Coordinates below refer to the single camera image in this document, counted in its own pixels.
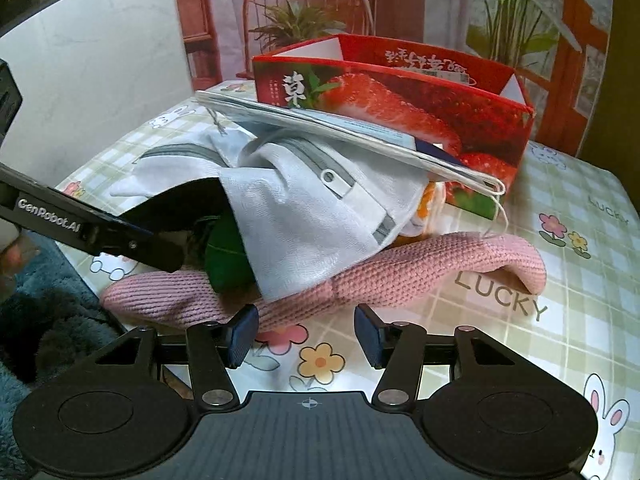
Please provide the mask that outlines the person's left hand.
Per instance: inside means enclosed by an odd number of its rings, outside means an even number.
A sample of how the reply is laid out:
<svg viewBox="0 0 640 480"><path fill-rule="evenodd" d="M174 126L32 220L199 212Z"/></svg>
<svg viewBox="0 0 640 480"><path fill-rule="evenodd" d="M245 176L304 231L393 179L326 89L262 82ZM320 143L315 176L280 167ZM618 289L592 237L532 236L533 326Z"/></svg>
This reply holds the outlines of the person's left hand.
<svg viewBox="0 0 640 480"><path fill-rule="evenodd" d="M38 252L32 240L6 220L1 221L0 298L6 300L14 292L16 276Z"/></svg>

